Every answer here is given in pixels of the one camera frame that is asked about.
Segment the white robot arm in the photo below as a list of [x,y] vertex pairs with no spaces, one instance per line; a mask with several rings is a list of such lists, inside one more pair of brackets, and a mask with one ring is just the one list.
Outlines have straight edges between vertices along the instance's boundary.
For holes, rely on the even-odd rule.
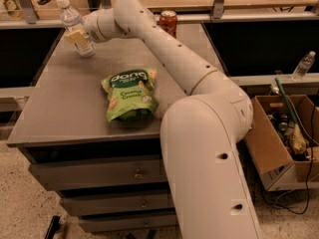
[[183,239],[262,239],[237,143],[253,121],[249,96],[167,33],[138,0],[117,0],[84,18],[95,42],[138,38],[186,96],[165,112],[160,144]]

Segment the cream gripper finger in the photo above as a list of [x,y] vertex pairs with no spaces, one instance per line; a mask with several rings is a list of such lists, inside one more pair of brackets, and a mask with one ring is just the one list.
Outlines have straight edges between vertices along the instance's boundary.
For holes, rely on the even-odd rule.
[[87,34],[84,30],[68,31],[65,38],[73,44],[86,44],[88,42]]

